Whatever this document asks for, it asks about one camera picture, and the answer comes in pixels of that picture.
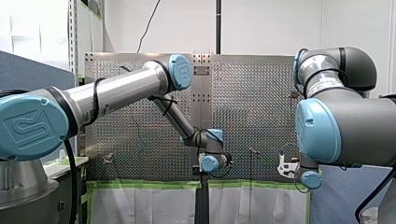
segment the perforated metal panel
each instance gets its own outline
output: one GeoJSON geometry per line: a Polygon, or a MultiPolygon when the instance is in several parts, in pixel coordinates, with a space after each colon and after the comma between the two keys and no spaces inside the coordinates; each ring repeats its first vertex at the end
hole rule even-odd
{"type": "Polygon", "coordinates": [[[227,177],[283,180],[279,151],[287,161],[298,156],[292,58],[214,55],[211,71],[212,126],[223,129],[235,161],[227,177]],[[251,149],[260,156],[250,158],[251,149]]]}
{"type": "MultiPolygon", "coordinates": [[[[144,62],[165,55],[93,54],[87,57],[88,77],[114,77],[140,69],[144,62]]],[[[183,114],[191,118],[191,91],[172,93],[183,114]]],[[[91,157],[89,179],[189,179],[189,151],[158,108],[141,100],[97,120],[87,129],[91,157]],[[112,162],[104,162],[112,155],[112,162]]]]}
{"type": "MultiPolygon", "coordinates": [[[[124,73],[121,66],[135,70],[162,56],[88,54],[86,78],[113,77],[124,73]]],[[[286,145],[286,160],[298,156],[297,148],[287,145],[295,142],[294,109],[300,100],[290,97],[292,57],[206,55],[203,63],[198,59],[204,55],[186,56],[194,67],[208,66],[209,73],[194,76],[190,89],[173,95],[188,119],[199,120],[193,125],[224,130],[225,150],[235,161],[227,177],[286,181],[276,171],[278,152],[286,145]],[[262,157],[254,156],[250,162],[251,148],[262,157]]],[[[191,180],[195,153],[178,139],[152,102],[137,102],[87,129],[88,177],[191,180]],[[110,154],[113,162],[104,163],[110,154]]]]}

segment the blue joint cap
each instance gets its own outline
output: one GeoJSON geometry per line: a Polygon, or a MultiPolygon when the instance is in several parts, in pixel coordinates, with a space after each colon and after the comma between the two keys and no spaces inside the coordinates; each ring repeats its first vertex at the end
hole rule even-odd
{"type": "Polygon", "coordinates": [[[201,166],[205,173],[214,173],[219,169],[219,161],[214,156],[204,156],[201,166]]]}
{"type": "Polygon", "coordinates": [[[300,152],[313,161],[332,163],[341,154],[341,134],[332,111],[310,98],[297,105],[295,126],[300,152]]]}
{"type": "Polygon", "coordinates": [[[315,171],[305,171],[301,175],[301,182],[309,189],[318,189],[321,186],[321,176],[315,171]]]}
{"type": "Polygon", "coordinates": [[[181,54],[172,54],[169,58],[169,74],[178,91],[186,90],[192,82],[190,61],[181,54]]]}
{"type": "Polygon", "coordinates": [[[0,99],[0,159],[36,160],[57,149],[69,122],[58,104],[29,94],[0,99]]]}
{"type": "Polygon", "coordinates": [[[220,140],[223,141],[222,138],[222,129],[208,129],[208,132],[206,133],[207,137],[213,138],[215,140],[220,140]]]}

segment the gray robot arm segment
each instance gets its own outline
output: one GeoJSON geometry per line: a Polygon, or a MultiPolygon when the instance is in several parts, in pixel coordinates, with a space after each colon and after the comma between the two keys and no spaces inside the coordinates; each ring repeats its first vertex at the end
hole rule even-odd
{"type": "Polygon", "coordinates": [[[153,102],[181,136],[184,145],[205,149],[205,155],[201,162],[204,172],[216,172],[230,162],[230,158],[223,155],[222,130],[209,129],[200,132],[200,130],[194,129],[168,95],[161,98],[154,97],[153,102]]]}
{"type": "Polygon", "coordinates": [[[29,161],[50,154],[97,118],[151,95],[187,89],[190,62],[182,55],[149,61],[140,70],[61,91],[50,87],[0,99],[0,159],[29,161]]]}
{"type": "MultiPolygon", "coordinates": [[[[393,165],[396,104],[363,98],[376,83],[370,57],[358,49],[341,48],[309,50],[298,60],[295,76],[308,98],[296,111],[301,158],[309,159],[301,160],[301,167],[315,162],[393,165]]],[[[300,176],[304,183],[304,172],[300,176]]]]}

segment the metal frame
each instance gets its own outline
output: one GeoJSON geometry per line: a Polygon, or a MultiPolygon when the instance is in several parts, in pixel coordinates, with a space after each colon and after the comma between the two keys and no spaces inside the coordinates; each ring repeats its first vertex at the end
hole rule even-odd
{"type": "Polygon", "coordinates": [[[68,9],[68,34],[69,34],[69,65],[70,71],[76,77],[78,74],[78,16],[77,1],[69,0],[68,9]]]}
{"type": "MultiPolygon", "coordinates": [[[[129,64],[134,66],[132,69],[138,69],[143,62],[151,59],[158,59],[165,55],[169,54],[87,53],[85,55],[86,82],[92,82],[99,77],[118,75],[122,72],[122,69],[117,69],[117,66],[129,64]]],[[[191,120],[191,124],[193,126],[200,129],[211,127],[226,128],[226,130],[224,130],[225,150],[231,150],[236,162],[234,167],[235,172],[227,177],[290,182],[290,180],[277,173],[276,167],[278,166],[278,152],[280,148],[284,144],[294,141],[295,139],[293,133],[293,113],[294,107],[300,98],[293,97],[293,95],[295,95],[291,76],[293,58],[283,56],[236,56],[212,54],[185,54],[185,56],[191,60],[191,65],[194,71],[195,69],[198,69],[198,67],[200,67],[200,70],[197,70],[197,74],[194,75],[191,87],[187,91],[176,93],[176,98],[182,98],[182,102],[180,102],[179,106],[181,106],[182,111],[187,112],[186,115],[191,120]],[[205,67],[208,67],[207,74],[203,74],[205,67]],[[250,80],[248,76],[253,79],[253,82],[248,82],[250,80]],[[238,78],[243,78],[244,81],[238,83],[238,78]],[[247,100],[251,102],[251,104],[245,104],[245,102],[243,102],[243,98],[238,98],[238,96],[231,93],[231,91],[240,91],[241,94],[245,94],[247,100]],[[222,110],[224,104],[227,104],[230,110],[228,107],[222,110]],[[238,114],[238,112],[235,114],[233,109],[237,109],[238,106],[246,106],[246,108],[243,108],[241,111],[247,110],[247,108],[251,111],[245,115],[243,113],[238,114]],[[243,124],[243,122],[245,122],[245,124],[244,126],[227,127],[227,121],[230,121],[230,119],[241,119],[234,120],[234,122],[238,124],[240,121],[240,124],[243,124]],[[250,150],[248,146],[250,145],[255,151],[260,151],[261,153],[261,155],[253,158],[254,160],[252,163],[250,163],[249,159],[250,150]]],[[[136,121],[147,124],[146,121],[148,117],[143,116],[143,114],[146,115],[147,113],[154,113],[157,116],[155,117],[156,120],[150,124],[155,124],[160,128],[164,128],[164,130],[168,130],[167,127],[169,127],[168,131],[172,132],[170,131],[172,129],[170,124],[165,124],[166,120],[162,119],[155,106],[152,105],[151,108],[150,104],[152,103],[142,101],[142,103],[136,103],[136,105],[133,105],[133,107],[137,106],[134,107],[134,113],[139,113],[136,121]]],[[[99,119],[97,124],[87,128],[87,155],[91,156],[92,162],[95,163],[94,166],[91,166],[94,171],[91,169],[91,174],[89,171],[89,176],[91,176],[91,178],[108,179],[117,177],[153,180],[197,179],[197,176],[191,175],[190,169],[191,166],[198,164],[196,149],[190,148],[190,153],[185,151],[180,152],[181,148],[186,150],[187,148],[173,145],[176,147],[175,151],[185,153],[186,158],[189,158],[188,162],[186,162],[185,159],[177,161],[175,160],[175,156],[177,157],[177,155],[174,152],[165,151],[166,146],[163,146],[163,142],[157,142],[157,145],[145,151],[145,155],[149,157],[153,156],[153,158],[150,159],[156,162],[160,162],[160,160],[171,162],[167,168],[171,169],[167,171],[168,173],[163,173],[162,167],[157,176],[114,175],[115,168],[112,166],[117,163],[117,154],[120,153],[118,153],[118,150],[115,148],[108,148],[114,151],[114,155],[110,155],[111,153],[106,155],[101,154],[104,152],[103,146],[101,146],[101,144],[98,145],[94,143],[93,139],[93,136],[96,134],[95,126],[105,127],[104,125],[111,125],[109,122],[114,120],[129,122],[129,126],[131,126],[129,128],[132,129],[128,129],[128,132],[131,133],[122,133],[122,131],[119,131],[119,134],[125,135],[125,138],[127,138],[125,141],[133,142],[136,140],[136,127],[131,120],[125,120],[128,118],[126,117],[128,113],[131,113],[131,111],[127,112],[126,110],[123,110],[120,113],[116,112],[115,115],[110,115],[111,118],[99,119]],[[106,160],[103,160],[104,157],[110,157],[111,161],[114,159],[115,163],[103,164],[106,162],[106,160]],[[105,174],[104,176],[99,176],[95,173],[105,174]]],[[[168,134],[166,136],[171,138],[168,139],[169,141],[177,141],[176,133],[168,134]]],[[[130,145],[122,146],[124,149],[119,148],[121,153],[129,153],[126,151],[128,146],[130,145]]],[[[297,148],[286,146],[283,148],[283,151],[285,151],[286,160],[289,160],[292,156],[298,156],[297,148]]],[[[130,163],[128,169],[136,169],[136,172],[144,173],[144,170],[150,165],[151,168],[155,166],[157,169],[160,169],[160,166],[157,166],[158,164],[143,163],[137,167],[136,164],[133,164],[134,161],[131,161],[131,158],[128,162],[130,163]]],[[[164,167],[167,165],[168,164],[165,162],[162,163],[162,166],[164,167]]]]}

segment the wire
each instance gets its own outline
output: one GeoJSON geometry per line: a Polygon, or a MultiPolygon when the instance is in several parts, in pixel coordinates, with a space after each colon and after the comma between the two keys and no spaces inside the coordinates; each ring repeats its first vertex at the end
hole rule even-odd
{"type": "Polygon", "coordinates": [[[98,88],[99,82],[101,82],[102,80],[105,80],[105,78],[100,77],[100,78],[96,79],[95,82],[93,83],[93,115],[91,117],[91,121],[88,122],[87,124],[85,124],[84,126],[93,124],[99,116],[99,98],[98,98],[97,88],[98,88]]]}
{"type": "Polygon", "coordinates": [[[298,81],[298,66],[300,63],[300,57],[301,55],[305,52],[308,51],[308,49],[300,49],[297,53],[296,58],[294,59],[294,68],[293,68],[293,80],[294,80],[294,88],[297,90],[298,93],[303,95],[303,92],[300,90],[298,87],[299,81],[298,81]]]}
{"type": "Polygon", "coordinates": [[[295,187],[298,191],[300,191],[300,193],[306,194],[306,193],[308,193],[309,191],[311,191],[311,189],[308,189],[308,190],[306,190],[306,191],[303,191],[303,190],[301,190],[301,189],[298,188],[298,185],[297,185],[297,182],[296,182],[296,177],[297,177],[297,174],[298,174],[299,170],[300,170],[300,163],[297,164],[296,171],[295,171],[295,175],[294,175],[294,178],[293,178],[294,187],[295,187]]]}
{"type": "Polygon", "coordinates": [[[23,94],[26,93],[28,91],[24,91],[24,90],[8,90],[8,91],[0,91],[0,98],[1,97],[6,97],[9,95],[15,95],[15,94],[23,94]]]}
{"type": "Polygon", "coordinates": [[[373,190],[373,192],[359,205],[355,211],[355,218],[358,223],[361,223],[361,210],[388,184],[388,182],[396,175],[396,164],[393,165],[392,170],[382,180],[382,182],[373,190]]]}
{"type": "Polygon", "coordinates": [[[343,165],[344,165],[344,167],[343,166],[340,166],[340,169],[342,170],[342,171],[346,171],[347,170],[347,165],[343,162],[343,165]]]}
{"type": "Polygon", "coordinates": [[[344,71],[342,71],[342,70],[340,70],[340,69],[338,69],[338,68],[320,69],[320,70],[316,71],[314,74],[312,74],[312,75],[306,80],[305,85],[304,85],[304,89],[303,89],[303,94],[304,94],[304,98],[305,98],[305,99],[307,98],[307,86],[308,86],[307,84],[308,84],[308,82],[309,82],[314,76],[319,75],[320,73],[326,72],[326,71],[338,72],[338,77],[339,77],[340,80],[343,82],[344,86],[346,86],[346,87],[349,86],[349,77],[348,77],[348,75],[347,75],[346,72],[344,72],[344,71]],[[342,75],[342,76],[346,79],[346,83],[344,83],[344,81],[342,80],[342,78],[341,78],[340,75],[342,75]]]}
{"type": "Polygon", "coordinates": [[[147,146],[147,143],[146,143],[145,141],[143,141],[143,138],[142,138],[142,136],[140,135],[140,125],[139,125],[139,123],[134,119],[134,115],[133,115],[132,113],[131,113],[131,118],[132,118],[132,120],[134,121],[134,124],[136,124],[136,127],[137,127],[137,138],[138,138],[139,141],[140,141],[141,143],[143,143],[143,145],[146,147],[146,146],[147,146]]]}
{"type": "Polygon", "coordinates": [[[213,175],[213,174],[209,174],[210,176],[216,178],[216,179],[222,179],[224,178],[226,175],[228,175],[230,173],[230,171],[233,169],[233,167],[231,165],[228,165],[228,170],[223,174],[223,175],[213,175]]]}
{"type": "Polygon", "coordinates": [[[64,147],[66,148],[67,157],[69,158],[70,165],[70,177],[72,179],[72,207],[70,211],[69,223],[74,224],[77,215],[77,203],[78,203],[78,182],[77,182],[77,166],[74,158],[73,148],[70,145],[70,141],[67,139],[64,141],[64,147]]]}
{"type": "Polygon", "coordinates": [[[131,70],[129,68],[127,68],[126,66],[120,66],[120,68],[122,68],[123,70],[127,71],[127,72],[131,72],[131,70]]]}
{"type": "Polygon", "coordinates": [[[153,101],[153,100],[161,100],[161,101],[168,101],[168,102],[170,102],[169,106],[166,107],[165,111],[163,111],[163,116],[165,116],[165,115],[168,113],[168,111],[169,111],[169,110],[171,109],[171,107],[172,107],[172,104],[176,104],[176,105],[177,105],[177,101],[174,100],[174,97],[173,97],[173,96],[171,96],[171,99],[166,99],[166,98],[162,98],[162,97],[158,97],[158,96],[150,96],[148,99],[149,99],[150,101],[153,101]]]}
{"type": "Polygon", "coordinates": [[[151,17],[148,20],[148,25],[146,27],[146,31],[145,31],[145,33],[143,33],[142,37],[140,38],[140,43],[139,43],[139,48],[137,48],[137,53],[139,53],[140,49],[142,48],[143,39],[145,38],[146,34],[148,33],[149,25],[151,24],[151,20],[154,17],[155,11],[157,11],[157,7],[160,4],[160,2],[161,2],[161,0],[158,0],[157,4],[155,5],[154,10],[152,11],[151,17]]]}

